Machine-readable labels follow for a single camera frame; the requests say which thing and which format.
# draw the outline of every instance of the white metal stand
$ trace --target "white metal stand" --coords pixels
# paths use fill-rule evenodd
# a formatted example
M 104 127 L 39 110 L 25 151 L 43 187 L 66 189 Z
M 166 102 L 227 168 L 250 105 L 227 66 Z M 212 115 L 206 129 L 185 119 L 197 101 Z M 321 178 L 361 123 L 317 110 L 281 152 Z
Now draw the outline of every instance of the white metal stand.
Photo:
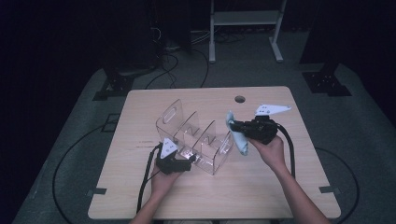
M 280 25 L 283 20 L 287 0 L 282 1 L 280 10 L 269 11 L 224 11 L 215 12 L 214 0 L 210 6 L 210 41 L 209 41 L 209 61 L 216 61 L 215 52 L 215 26 L 218 25 L 262 25 L 274 24 L 276 26 L 274 36 L 269 38 L 271 47 L 276 57 L 276 61 L 283 62 L 283 57 L 277 46 L 277 38 Z

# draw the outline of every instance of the person's left hand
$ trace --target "person's left hand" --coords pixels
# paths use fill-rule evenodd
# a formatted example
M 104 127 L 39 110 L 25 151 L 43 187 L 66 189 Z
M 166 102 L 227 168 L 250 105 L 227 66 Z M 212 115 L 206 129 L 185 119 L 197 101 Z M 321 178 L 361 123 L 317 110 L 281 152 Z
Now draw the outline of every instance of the person's left hand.
M 154 168 L 151 172 L 151 176 L 154 175 L 154 177 L 151 178 L 151 197 L 163 198 L 182 174 L 183 173 L 178 172 L 166 175 L 154 164 Z

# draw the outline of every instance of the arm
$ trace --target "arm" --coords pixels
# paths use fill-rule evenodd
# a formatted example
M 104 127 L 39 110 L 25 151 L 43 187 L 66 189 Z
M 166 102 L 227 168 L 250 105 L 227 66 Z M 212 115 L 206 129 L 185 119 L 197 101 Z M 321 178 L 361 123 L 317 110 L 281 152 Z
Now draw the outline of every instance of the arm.
M 295 220 L 298 223 L 330 223 L 291 176 L 285 163 L 282 139 L 277 136 L 268 145 L 254 139 L 249 141 L 259 150 L 262 160 L 276 174 Z
M 143 205 L 143 207 L 136 214 L 134 219 L 130 222 L 130 224 L 150 223 L 152 217 L 154 216 L 155 212 L 163 201 L 163 198 L 172 188 L 177 178 L 182 174 L 172 173 L 170 175 L 166 175 L 163 172 L 159 171 L 160 169 L 157 165 L 155 165 L 154 169 L 151 172 L 151 176 L 154 175 L 154 177 L 151 178 L 151 195 L 145 205 Z

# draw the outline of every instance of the transparent box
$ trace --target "transparent box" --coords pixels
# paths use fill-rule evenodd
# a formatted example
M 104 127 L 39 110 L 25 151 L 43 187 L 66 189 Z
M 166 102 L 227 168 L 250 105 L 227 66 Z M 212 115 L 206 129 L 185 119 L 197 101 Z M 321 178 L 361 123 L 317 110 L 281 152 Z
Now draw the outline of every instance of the transparent box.
M 196 155 L 194 164 L 214 175 L 225 162 L 233 148 L 233 136 L 216 133 L 213 120 L 204 130 L 199 127 L 198 113 L 195 111 L 184 119 L 182 103 L 176 100 L 157 119 L 157 131 L 163 140 L 171 139 L 178 147 L 177 155 L 188 159 Z

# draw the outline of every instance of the light blue cloth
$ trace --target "light blue cloth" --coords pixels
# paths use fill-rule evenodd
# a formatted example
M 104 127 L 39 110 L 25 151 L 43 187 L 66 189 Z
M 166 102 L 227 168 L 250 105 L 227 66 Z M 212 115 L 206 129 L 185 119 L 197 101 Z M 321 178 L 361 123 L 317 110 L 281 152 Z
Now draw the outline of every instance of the light blue cloth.
M 230 130 L 231 134 L 233 135 L 233 140 L 235 141 L 239 152 L 241 152 L 242 155 L 246 156 L 248 154 L 248 140 L 243 133 L 233 132 L 230 128 L 230 123 L 233 123 L 233 111 L 231 110 L 227 113 L 226 125 Z

